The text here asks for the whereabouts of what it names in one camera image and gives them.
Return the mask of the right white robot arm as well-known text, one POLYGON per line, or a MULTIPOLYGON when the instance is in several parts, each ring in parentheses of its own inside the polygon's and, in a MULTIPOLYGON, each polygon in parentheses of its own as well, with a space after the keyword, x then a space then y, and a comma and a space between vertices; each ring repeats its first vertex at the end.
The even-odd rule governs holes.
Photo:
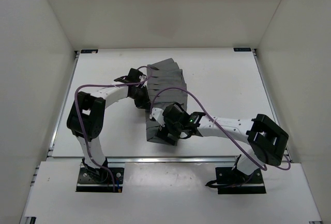
POLYGON ((149 118, 159 124, 157 135, 166 139, 172 135, 180 139, 219 137, 230 139, 237 147, 243 142, 250 149, 242 150, 232 169, 232 178, 243 183, 256 170, 265 170, 266 165, 279 168, 284 156, 289 135, 272 119, 258 114, 253 119, 230 119, 208 116, 203 112, 166 113, 154 108, 149 118))

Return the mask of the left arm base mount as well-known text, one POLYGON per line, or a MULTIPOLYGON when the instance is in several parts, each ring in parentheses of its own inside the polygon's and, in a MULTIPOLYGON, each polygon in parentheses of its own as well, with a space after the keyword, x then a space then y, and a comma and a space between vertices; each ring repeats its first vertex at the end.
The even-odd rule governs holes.
POLYGON ((81 163, 76 192, 122 193, 125 168, 115 166, 109 167, 109 170, 112 172, 114 180, 107 170, 100 169, 95 173, 81 163))

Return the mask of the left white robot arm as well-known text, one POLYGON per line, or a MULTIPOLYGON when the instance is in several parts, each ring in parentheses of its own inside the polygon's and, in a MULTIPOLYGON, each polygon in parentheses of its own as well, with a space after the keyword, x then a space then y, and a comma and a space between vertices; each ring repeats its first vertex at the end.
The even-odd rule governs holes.
POLYGON ((67 128, 77 138, 84 155, 83 164, 95 181, 102 182, 108 177, 107 159, 99 140, 106 108, 125 98, 134 99, 140 109, 149 108, 145 82, 119 79, 110 85, 85 84, 75 91, 67 128))

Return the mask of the grey pleated skirt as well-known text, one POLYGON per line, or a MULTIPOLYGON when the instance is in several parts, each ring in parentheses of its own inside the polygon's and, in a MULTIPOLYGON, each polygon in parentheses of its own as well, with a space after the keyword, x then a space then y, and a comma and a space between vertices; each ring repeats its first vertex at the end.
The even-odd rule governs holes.
MULTIPOLYGON (((165 109, 168 105, 178 102, 184 110, 187 110, 188 95, 180 89, 186 89, 183 70, 172 58, 148 65, 147 71, 149 80, 147 90, 150 101, 154 108, 165 109)), ((148 142, 167 144, 155 137, 159 124, 149 119, 149 110, 145 113, 146 139, 148 142)))

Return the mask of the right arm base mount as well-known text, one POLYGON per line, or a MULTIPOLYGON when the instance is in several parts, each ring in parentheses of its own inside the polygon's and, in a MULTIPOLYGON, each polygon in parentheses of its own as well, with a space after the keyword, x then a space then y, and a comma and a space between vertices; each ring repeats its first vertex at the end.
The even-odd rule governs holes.
POLYGON ((245 175, 232 167, 216 167, 216 179, 205 184, 217 189, 219 195, 253 195, 266 194, 265 184, 260 169, 251 175, 245 175))

